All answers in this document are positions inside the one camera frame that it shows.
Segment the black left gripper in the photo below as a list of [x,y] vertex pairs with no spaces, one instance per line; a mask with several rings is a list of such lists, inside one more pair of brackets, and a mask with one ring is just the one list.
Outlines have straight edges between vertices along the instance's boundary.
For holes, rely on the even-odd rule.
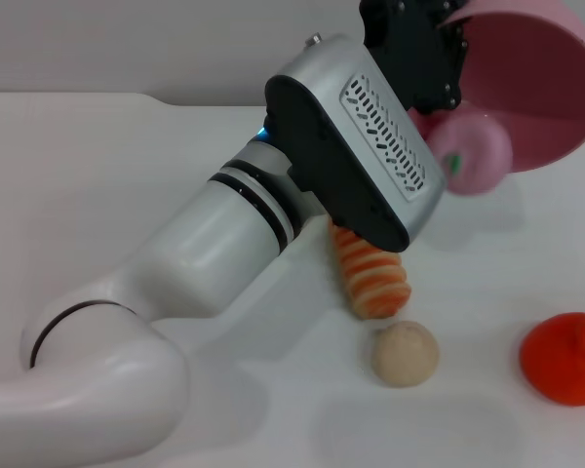
[[364,44],[404,109],[454,110],[469,44],[463,19],[445,21],[464,1],[363,0]]

